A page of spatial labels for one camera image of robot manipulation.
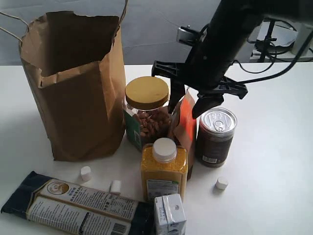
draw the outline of barcode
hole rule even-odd
[[[115,223],[111,235],[123,235],[126,232],[126,225]]]
[[[202,157],[202,160],[204,160],[205,162],[207,163],[216,163],[217,162],[217,159],[216,158],[208,158],[206,156],[203,156]]]
[[[138,134],[138,132],[135,131],[135,130],[134,130],[134,136],[135,136],[135,141],[136,141],[136,143],[138,143],[139,145],[141,145],[140,134]]]

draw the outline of table surface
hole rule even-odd
[[[244,66],[258,71],[268,64]],[[246,80],[286,66],[277,63],[266,73],[252,75],[234,65],[226,75]],[[149,75],[151,66],[125,70],[129,82]],[[279,78],[249,84],[243,100],[224,96],[222,106],[234,112],[238,126],[224,166],[210,169],[195,162],[184,200],[187,235],[313,234],[312,74],[313,63],[298,63]],[[85,186],[108,190],[111,180],[121,180],[121,195],[143,199],[140,153],[125,136],[113,156],[54,161],[22,67],[0,67],[0,76],[0,206],[32,170],[81,184],[79,171],[85,165],[93,171]],[[219,176],[229,181],[225,191],[214,188]],[[0,215],[0,228],[1,234],[64,234],[9,214]]]

